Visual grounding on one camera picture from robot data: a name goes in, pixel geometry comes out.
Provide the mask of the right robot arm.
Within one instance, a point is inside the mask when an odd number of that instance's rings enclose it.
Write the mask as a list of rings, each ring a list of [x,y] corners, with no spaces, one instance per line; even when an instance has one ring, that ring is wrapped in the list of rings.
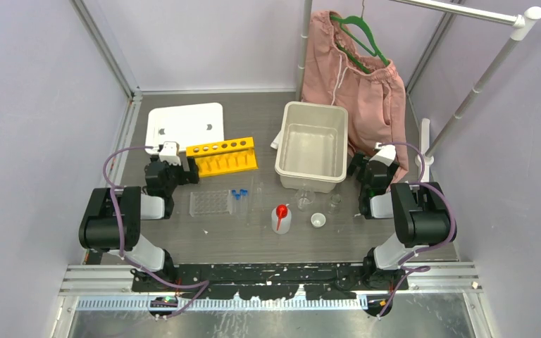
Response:
[[[457,233],[440,185],[393,183],[399,168],[394,157],[388,149],[373,157],[358,152],[347,168],[347,175],[360,183],[359,215],[394,221],[394,233],[363,260],[362,277],[371,289],[382,288],[390,277],[401,277],[402,266],[411,257],[452,242]]]

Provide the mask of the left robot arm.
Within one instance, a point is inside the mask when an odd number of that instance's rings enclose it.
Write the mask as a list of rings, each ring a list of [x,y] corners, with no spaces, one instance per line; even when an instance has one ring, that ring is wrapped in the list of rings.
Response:
[[[149,280],[161,291],[173,288],[178,279],[173,259],[141,234],[141,222],[169,219],[175,189],[199,182],[195,159],[187,157],[187,164],[185,170],[154,156],[144,168],[145,186],[94,189],[80,223],[80,245],[128,259],[143,273],[151,271]]]

